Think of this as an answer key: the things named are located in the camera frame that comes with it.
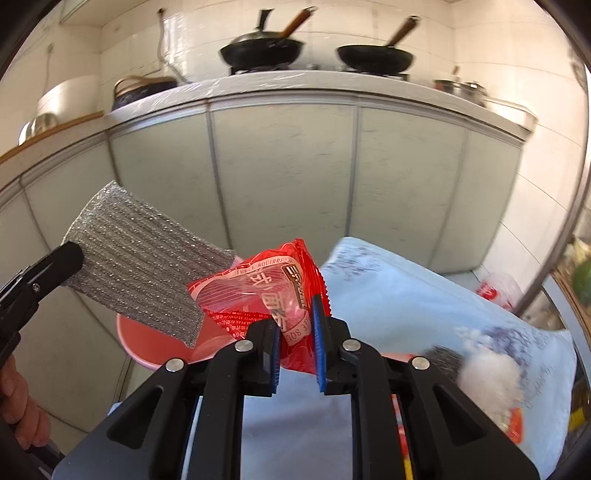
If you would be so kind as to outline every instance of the human hand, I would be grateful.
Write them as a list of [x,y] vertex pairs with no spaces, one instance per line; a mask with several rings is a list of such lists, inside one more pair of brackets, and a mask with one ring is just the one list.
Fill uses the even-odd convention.
[[0,371],[0,414],[9,425],[17,425],[14,436],[21,447],[43,447],[50,439],[51,424],[47,414],[29,396],[25,378],[17,372],[17,363],[11,355]]

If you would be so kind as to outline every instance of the black wok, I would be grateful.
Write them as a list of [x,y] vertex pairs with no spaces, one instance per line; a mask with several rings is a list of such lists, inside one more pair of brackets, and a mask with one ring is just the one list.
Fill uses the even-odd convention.
[[289,65],[300,56],[304,46],[301,41],[293,40],[289,36],[310,18],[315,10],[316,7],[304,8],[283,32],[265,31],[265,23],[272,9],[261,10],[256,30],[235,38],[220,50],[220,54],[235,72]]
[[413,54],[394,46],[406,37],[420,22],[419,17],[408,17],[402,27],[384,46],[345,45],[337,54],[349,67],[364,73],[396,75],[413,63]]

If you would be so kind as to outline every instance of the shelf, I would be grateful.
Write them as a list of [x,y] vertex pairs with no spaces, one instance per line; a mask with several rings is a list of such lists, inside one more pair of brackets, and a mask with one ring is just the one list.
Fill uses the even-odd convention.
[[561,272],[555,270],[548,275],[542,289],[572,335],[587,382],[591,385],[591,317],[574,294],[570,281]]

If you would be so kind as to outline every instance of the light blue bag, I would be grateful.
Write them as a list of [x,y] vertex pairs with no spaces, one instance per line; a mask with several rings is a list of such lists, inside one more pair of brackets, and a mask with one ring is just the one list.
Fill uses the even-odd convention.
[[[568,332],[537,330],[358,239],[342,239],[321,270],[333,316],[382,353],[443,345],[467,354],[483,343],[515,358],[525,392],[521,447],[541,477],[549,476],[566,436],[576,365]],[[242,479],[349,479],[352,453],[350,397],[325,397],[313,375],[282,369],[273,398],[245,398]]]

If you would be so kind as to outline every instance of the red snack package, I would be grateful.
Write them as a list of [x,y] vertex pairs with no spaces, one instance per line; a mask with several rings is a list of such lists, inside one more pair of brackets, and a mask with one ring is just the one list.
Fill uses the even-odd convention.
[[283,333],[281,366],[316,373],[312,297],[321,295],[326,315],[330,304],[324,279],[302,239],[265,250],[188,288],[203,311],[237,340],[246,336],[252,322],[272,316]]

